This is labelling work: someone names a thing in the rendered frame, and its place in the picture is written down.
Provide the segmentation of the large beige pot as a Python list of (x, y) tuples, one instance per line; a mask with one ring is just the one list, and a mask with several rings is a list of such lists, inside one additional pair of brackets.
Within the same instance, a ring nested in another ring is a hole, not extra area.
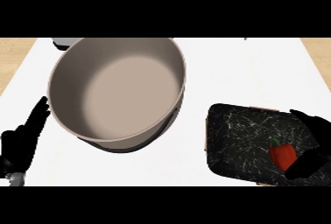
[(185, 81), (185, 58), (172, 38), (82, 38), (49, 78), (54, 117), (88, 144), (134, 152), (173, 124)]

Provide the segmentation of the grey round object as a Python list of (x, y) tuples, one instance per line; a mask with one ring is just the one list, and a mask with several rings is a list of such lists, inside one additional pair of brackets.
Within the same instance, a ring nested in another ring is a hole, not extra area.
[(58, 50), (66, 51), (79, 41), (80, 38), (52, 38)]

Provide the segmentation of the black marbled tray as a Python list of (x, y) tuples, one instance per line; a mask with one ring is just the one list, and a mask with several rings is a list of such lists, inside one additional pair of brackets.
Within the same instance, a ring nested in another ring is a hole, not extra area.
[(206, 132), (215, 174), (272, 186), (331, 186), (331, 162), (309, 178), (290, 180), (271, 159), (269, 148), (278, 144), (292, 144), (299, 154), (318, 146), (295, 115), (218, 103), (209, 109)]

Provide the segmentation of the red bell pepper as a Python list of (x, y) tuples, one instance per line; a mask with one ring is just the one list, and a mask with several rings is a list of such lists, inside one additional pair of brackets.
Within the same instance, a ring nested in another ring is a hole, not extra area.
[(275, 146), (269, 148), (269, 157), (277, 168), (286, 172), (295, 161), (298, 160), (296, 147), (290, 143), (281, 143), (274, 138)]

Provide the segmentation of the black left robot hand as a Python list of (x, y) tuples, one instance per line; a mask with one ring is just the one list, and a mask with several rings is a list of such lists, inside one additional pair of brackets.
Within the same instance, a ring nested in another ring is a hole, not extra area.
[(48, 98), (37, 102), (27, 121), (15, 130), (2, 133), (0, 179), (8, 174), (26, 173), (33, 163), (37, 140), (51, 115)]

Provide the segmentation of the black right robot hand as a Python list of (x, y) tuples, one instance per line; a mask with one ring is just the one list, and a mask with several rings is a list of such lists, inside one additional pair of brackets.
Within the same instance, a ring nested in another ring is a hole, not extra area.
[(289, 167), (284, 175), (293, 179), (308, 179), (330, 162), (331, 157), (331, 122), (320, 116), (292, 109), (292, 114), (309, 128), (320, 146), (308, 150)]

